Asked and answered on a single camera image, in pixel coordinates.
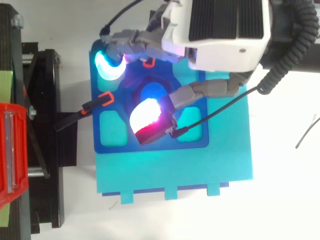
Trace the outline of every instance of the black cable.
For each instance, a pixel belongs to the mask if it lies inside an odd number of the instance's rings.
[[[296,37],[290,50],[276,63],[266,76],[261,80],[257,87],[236,97],[234,100],[221,107],[214,113],[204,119],[188,126],[177,129],[171,133],[173,138],[178,138],[188,132],[190,129],[208,121],[210,118],[221,113],[243,97],[257,90],[262,95],[268,95],[276,87],[276,85],[292,70],[293,66],[297,65],[308,53],[311,46],[315,43],[319,35],[319,19],[315,5],[312,2],[300,2],[293,5],[296,11],[297,20],[302,26],[301,32]]]
[[[248,90],[248,91],[242,93],[241,95],[237,96],[235,99],[233,99],[232,101],[230,101],[229,103],[227,103],[223,107],[219,108],[215,112],[211,113],[207,117],[201,119],[200,121],[197,121],[196,123],[194,123],[194,124],[192,124],[190,126],[186,126],[186,127],[183,127],[183,128],[180,128],[180,129],[177,129],[177,130],[173,131],[171,133],[171,137],[176,139],[176,138],[182,136],[183,134],[187,133],[190,129],[193,129],[196,126],[198,126],[200,124],[203,124],[204,122],[206,122],[209,119],[213,118],[214,116],[218,115],[222,111],[226,110],[227,108],[229,108],[230,106],[232,106],[233,104],[235,104],[236,102],[238,102],[239,100],[243,99],[244,97],[248,96],[249,94],[253,93],[256,90],[258,90],[257,86],[254,87],[254,88],[251,88],[250,90]]]
[[[116,20],[118,20],[118,18],[120,18],[126,11],[128,11],[129,9],[131,9],[132,7],[134,7],[135,5],[137,5],[138,3],[142,2],[143,0],[136,0],[132,3],[130,3],[128,6],[126,6],[125,8],[123,8],[117,15],[115,15],[107,25],[105,25],[101,31],[100,31],[100,36],[103,35],[109,35],[110,34],[110,27],[112,24],[115,23]]]
[[[301,143],[303,142],[303,140],[305,139],[305,137],[307,136],[307,134],[310,132],[310,130],[320,121],[320,117],[313,123],[311,124],[311,126],[307,129],[307,131],[305,132],[305,134],[302,136],[302,138],[300,139],[300,141],[298,142],[298,144],[295,146],[296,149],[299,148],[299,146],[301,145]]]

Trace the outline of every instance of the cyan light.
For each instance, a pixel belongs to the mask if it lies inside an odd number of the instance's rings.
[[[135,107],[130,116],[130,126],[133,133],[136,134],[139,130],[158,121],[160,114],[161,109],[157,100],[147,98],[141,102]]]
[[[111,66],[105,59],[102,51],[98,51],[96,53],[94,63],[99,75],[104,80],[108,81],[113,81],[120,78],[120,76],[125,72],[127,66],[125,57],[123,57],[122,62],[119,66]]]

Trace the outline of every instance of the white table surface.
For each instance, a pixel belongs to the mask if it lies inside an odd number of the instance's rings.
[[[62,110],[75,112],[91,100],[88,52],[100,29],[131,0],[5,0],[25,20],[22,41],[55,49],[62,59]],[[149,10],[161,0],[145,0],[127,12],[112,32],[145,28]],[[259,68],[249,82],[266,74]],[[65,223],[41,224],[32,240],[212,240],[320,239],[320,124],[296,143],[320,117],[320,75],[290,73],[268,96],[249,97],[254,180],[232,182],[221,196],[206,190],[119,196],[96,191],[92,119],[78,124],[77,167],[65,167]]]

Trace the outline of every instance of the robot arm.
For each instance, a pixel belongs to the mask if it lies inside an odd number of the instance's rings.
[[[123,55],[129,62],[188,58],[193,70],[253,71],[271,38],[271,8],[269,0],[245,2],[171,1],[160,6],[146,31],[115,33],[106,54],[115,63]]]
[[[114,65],[124,55],[128,62],[156,58],[177,63],[187,58],[193,70],[229,72],[229,80],[193,82],[160,99],[160,120],[135,132],[141,144],[148,144],[168,133],[176,138],[254,91],[269,94],[307,56],[318,35],[319,19],[311,0],[172,0],[156,11],[146,31],[124,30],[104,43]],[[274,55],[277,46],[284,51]],[[260,62],[270,65],[270,72],[258,86],[201,121],[177,129],[174,112],[203,97],[236,96]],[[137,107],[130,119],[138,118],[141,109]]]

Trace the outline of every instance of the metal rod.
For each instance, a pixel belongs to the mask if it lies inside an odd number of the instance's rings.
[[[33,57],[34,57],[33,54],[22,54],[22,64],[30,65]]]
[[[29,178],[38,178],[38,177],[44,177],[45,174],[42,171],[41,167],[29,167],[28,168],[28,177]]]

